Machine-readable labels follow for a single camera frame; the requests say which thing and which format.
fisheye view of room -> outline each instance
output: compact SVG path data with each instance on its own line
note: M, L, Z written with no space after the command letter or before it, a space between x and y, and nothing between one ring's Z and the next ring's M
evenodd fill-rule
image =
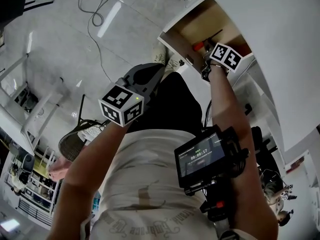
M320 239L320 0L0 0L0 239Z

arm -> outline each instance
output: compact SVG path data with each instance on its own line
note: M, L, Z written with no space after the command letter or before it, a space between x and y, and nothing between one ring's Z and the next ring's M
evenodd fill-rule
M61 187L49 240L79 239L80 224L91 214L103 182L128 126L111 122L70 166Z
M286 186L285 188L281 189L277 193L274 193L274 195L270 198L270 204L269 205L274 205L277 201L277 199L282 195L282 193L286 192L289 190L289 186Z
M241 148L247 148L250 152L243 173L231 180L236 207L231 227L247 232L259 240L277 239L278 224L261 188L249 122L224 70L211 66L209 80L213 125L217 124L222 131L233 127Z

red button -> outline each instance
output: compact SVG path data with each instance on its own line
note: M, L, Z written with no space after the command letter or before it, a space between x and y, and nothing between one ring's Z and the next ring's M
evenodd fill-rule
M224 206L225 206L225 202L224 201L219 201L219 202L216 203L216 207L217 208L222 208Z

red object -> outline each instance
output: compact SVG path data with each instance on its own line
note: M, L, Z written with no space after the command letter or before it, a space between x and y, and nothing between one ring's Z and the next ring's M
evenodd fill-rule
M193 50L195 51L195 52L197 52L197 51L199 51L202 47L204 47L205 46L205 44L204 44L204 42L198 42L198 43L196 43L196 44L194 44L193 46L192 46L192 48L193 48Z
M225 202L224 201L219 201L219 202L216 202L216 207L217 208L222 208L225 206Z

person in background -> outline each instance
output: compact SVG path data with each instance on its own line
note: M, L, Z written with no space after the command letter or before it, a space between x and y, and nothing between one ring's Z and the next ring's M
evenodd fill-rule
M265 185L265 188L263 189L263 192L268 205L276 215L279 226L283 227L289 222L291 218L290 214L293 214L294 211L283 210L285 201L282 199L281 196L282 194L288 192L289 186L286 186L283 189L276 192L276 185L277 183L275 181L267 183Z

